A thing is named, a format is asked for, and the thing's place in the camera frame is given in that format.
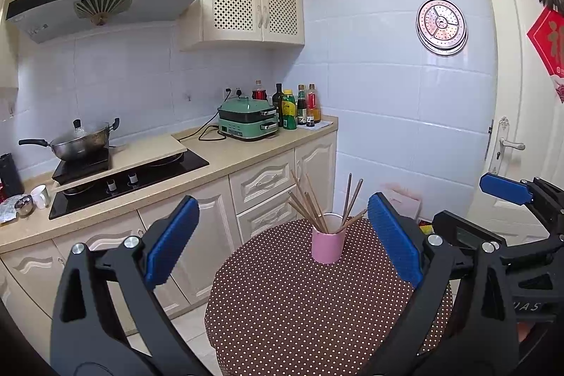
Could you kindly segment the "right hand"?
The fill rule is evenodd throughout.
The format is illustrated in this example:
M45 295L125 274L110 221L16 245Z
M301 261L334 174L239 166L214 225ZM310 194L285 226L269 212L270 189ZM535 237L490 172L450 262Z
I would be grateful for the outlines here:
M526 340L534 340L536 324L534 322L519 322L517 324L518 341L523 343Z

